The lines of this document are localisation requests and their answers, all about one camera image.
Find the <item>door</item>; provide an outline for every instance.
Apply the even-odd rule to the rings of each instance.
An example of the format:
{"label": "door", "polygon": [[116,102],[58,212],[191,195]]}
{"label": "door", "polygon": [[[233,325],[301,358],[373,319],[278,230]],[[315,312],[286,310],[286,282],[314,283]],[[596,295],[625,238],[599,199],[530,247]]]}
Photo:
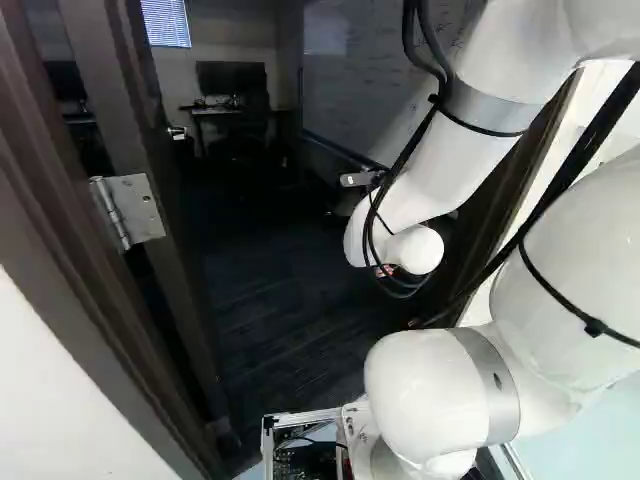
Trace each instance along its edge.
{"label": "door", "polygon": [[[137,9],[130,21],[131,12],[124,8],[132,4]],[[211,412],[222,411],[224,396],[217,388],[212,352],[199,330],[202,312],[191,271],[178,253],[184,242],[180,227],[167,221],[174,205],[170,162],[163,156],[169,137],[163,133],[153,82],[147,83],[153,76],[142,70],[144,54],[148,54],[144,27],[136,24],[142,43],[125,35],[132,31],[133,22],[142,22],[139,9],[138,2],[125,1],[0,2],[2,172],[19,192],[65,281],[92,312],[92,320],[161,413],[174,440],[204,473],[222,475],[210,427]],[[46,28],[34,32],[34,21]],[[63,25],[69,28],[60,30]],[[62,41],[43,45],[37,41],[39,36]],[[96,50],[85,48],[88,44]],[[83,103],[81,123],[95,120],[98,133],[93,139],[104,143],[108,157],[100,158],[92,151],[92,168],[107,174],[110,169],[120,175],[146,173],[149,178],[167,234],[144,245],[144,250],[163,294],[161,300],[166,300],[173,318],[179,320],[175,323],[180,346],[189,371],[195,372],[197,388],[204,392],[204,408],[197,404],[189,373],[176,361],[166,331],[152,315],[149,298],[140,291],[131,265],[111,243],[92,203],[83,152],[79,151],[88,143],[85,138],[74,145],[70,122],[63,119],[64,102],[59,101],[64,91],[52,81],[55,72],[44,66],[47,55],[58,57],[61,52],[71,54],[64,62],[77,67],[81,83],[77,87],[86,90],[89,108]],[[59,58],[55,61],[60,66]],[[62,86],[62,90],[68,88],[73,85]]]}

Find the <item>white robotic arm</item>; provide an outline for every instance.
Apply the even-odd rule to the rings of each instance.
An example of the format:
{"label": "white robotic arm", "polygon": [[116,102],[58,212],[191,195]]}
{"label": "white robotic arm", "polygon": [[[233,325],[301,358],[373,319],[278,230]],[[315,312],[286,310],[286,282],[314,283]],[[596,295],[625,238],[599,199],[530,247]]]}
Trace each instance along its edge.
{"label": "white robotic arm", "polygon": [[[382,261],[414,274],[433,270],[442,240],[419,223],[466,201],[581,62],[640,58],[638,19],[640,4],[630,0],[490,1],[459,56],[444,105],[477,129],[436,114],[377,210],[394,234],[376,218],[372,236]],[[344,236],[356,267],[366,264],[362,231],[369,207],[369,199],[360,202]]]}
{"label": "white robotic arm", "polygon": [[[639,56],[639,2],[490,1],[445,107],[479,129],[518,132],[581,62]],[[416,274],[435,268],[442,242],[418,223],[462,204],[517,139],[439,112],[378,209],[394,233],[376,219],[373,241],[383,260]],[[639,185],[640,159],[614,162],[555,202],[529,232],[526,252],[514,252],[495,281],[491,324],[400,332],[371,350],[371,411],[408,475],[460,478],[476,448],[562,425],[640,369],[638,348],[588,334],[531,268],[572,304],[640,339]],[[354,266],[365,265],[369,206],[369,199],[358,205],[345,233]]]}

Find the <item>white wall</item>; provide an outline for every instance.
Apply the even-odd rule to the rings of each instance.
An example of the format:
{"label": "white wall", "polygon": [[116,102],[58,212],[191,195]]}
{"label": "white wall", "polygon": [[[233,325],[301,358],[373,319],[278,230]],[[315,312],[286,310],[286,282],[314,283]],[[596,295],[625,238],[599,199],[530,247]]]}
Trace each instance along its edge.
{"label": "white wall", "polygon": [[279,108],[276,8],[273,0],[187,3],[192,48],[152,47],[163,104],[171,123],[190,125],[180,105],[201,96],[197,61],[264,62],[271,107]]}
{"label": "white wall", "polygon": [[0,267],[0,476],[179,480]]}

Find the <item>metal hinge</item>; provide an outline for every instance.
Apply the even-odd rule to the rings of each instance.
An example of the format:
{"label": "metal hinge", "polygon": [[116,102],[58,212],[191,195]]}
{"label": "metal hinge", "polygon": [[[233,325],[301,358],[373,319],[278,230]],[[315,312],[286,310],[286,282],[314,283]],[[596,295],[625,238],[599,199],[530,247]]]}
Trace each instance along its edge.
{"label": "metal hinge", "polygon": [[116,248],[126,252],[137,243],[166,235],[147,175],[91,177],[91,193]]}

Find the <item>desk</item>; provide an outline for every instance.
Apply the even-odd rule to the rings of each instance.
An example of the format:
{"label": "desk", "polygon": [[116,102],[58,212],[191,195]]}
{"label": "desk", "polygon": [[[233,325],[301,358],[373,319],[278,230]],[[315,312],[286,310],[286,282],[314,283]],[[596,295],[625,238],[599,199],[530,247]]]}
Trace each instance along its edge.
{"label": "desk", "polygon": [[229,119],[237,121],[249,120],[245,110],[230,109],[224,105],[183,105],[179,107],[179,110],[189,112],[189,116],[196,128],[197,142],[202,158],[207,156],[204,135],[202,134],[203,120],[213,121],[214,123],[221,123]]}

